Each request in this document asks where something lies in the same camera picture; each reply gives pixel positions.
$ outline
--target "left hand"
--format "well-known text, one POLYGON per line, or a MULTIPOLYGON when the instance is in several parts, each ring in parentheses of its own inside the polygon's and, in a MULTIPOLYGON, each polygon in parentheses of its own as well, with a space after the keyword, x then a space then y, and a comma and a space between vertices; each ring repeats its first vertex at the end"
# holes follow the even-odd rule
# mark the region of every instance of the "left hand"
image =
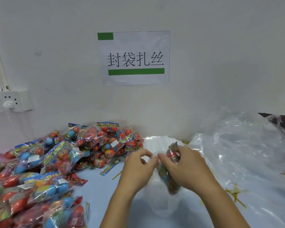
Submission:
POLYGON ((153 170, 158 165, 158 157, 153 157, 147 164, 141 157, 151 157, 152 153, 146 149, 142 149, 131 153, 125 159, 125 165, 118 182, 118 188, 135 196, 150 180, 153 170))

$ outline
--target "right hand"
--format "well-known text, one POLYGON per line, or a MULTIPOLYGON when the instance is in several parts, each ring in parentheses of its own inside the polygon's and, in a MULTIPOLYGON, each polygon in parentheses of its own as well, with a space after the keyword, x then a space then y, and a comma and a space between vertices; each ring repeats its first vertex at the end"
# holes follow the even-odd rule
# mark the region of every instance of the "right hand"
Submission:
POLYGON ((191 150, 184 146, 178 146, 178 148, 181 159, 177 164, 163 153, 159 153, 158 158, 180 186, 199 196, 211 193, 215 188, 220 188, 205 159, 197 150, 191 150))

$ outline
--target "white wall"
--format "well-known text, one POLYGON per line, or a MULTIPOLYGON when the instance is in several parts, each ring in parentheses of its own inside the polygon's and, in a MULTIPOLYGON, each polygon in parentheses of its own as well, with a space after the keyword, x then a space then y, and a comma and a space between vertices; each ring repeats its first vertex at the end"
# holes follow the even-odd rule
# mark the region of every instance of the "white wall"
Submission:
POLYGON ((285 0, 0 0, 0 55, 35 104, 0 114, 0 152, 68 122, 185 139, 218 106, 285 112, 285 0), (97 32, 153 30, 171 30, 170 83, 102 86, 97 32))

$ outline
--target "hand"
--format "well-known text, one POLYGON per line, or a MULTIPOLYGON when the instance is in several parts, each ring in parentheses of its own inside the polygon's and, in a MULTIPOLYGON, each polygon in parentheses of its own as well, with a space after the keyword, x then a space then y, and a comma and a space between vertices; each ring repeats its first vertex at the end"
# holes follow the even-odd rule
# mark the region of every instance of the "hand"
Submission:
POLYGON ((126 157, 125 165, 118 182, 118 187, 122 188, 122 191, 133 194, 133 196, 147 185, 153 174, 153 170, 158 165, 158 157, 153 157, 147 164, 141 158, 143 156, 151 157, 152 153, 146 149, 141 149, 126 157))
POLYGON ((181 154, 180 161, 175 164, 165 154, 159 153, 158 157, 167 168, 171 177, 182 187, 201 196, 214 187, 220 187, 211 170, 197 150, 189 147, 178 146, 181 154))

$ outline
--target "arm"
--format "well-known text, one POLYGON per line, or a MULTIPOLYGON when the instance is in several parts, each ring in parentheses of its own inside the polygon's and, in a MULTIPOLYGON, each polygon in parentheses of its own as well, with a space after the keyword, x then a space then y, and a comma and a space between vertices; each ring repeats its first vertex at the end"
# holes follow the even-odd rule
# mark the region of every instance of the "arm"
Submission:
POLYGON ((158 154, 158 157, 180 186, 195 192, 202 199, 214 227, 250 228, 200 153, 183 146, 179 146, 179 150, 181 159, 177 164, 162 153, 158 154))
POLYGON ((117 188, 111 197, 109 206, 99 228, 126 228, 132 200, 150 180, 158 164, 158 157, 147 164, 141 157, 151 157, 146 149, 134 152, 126 157, 117 188))

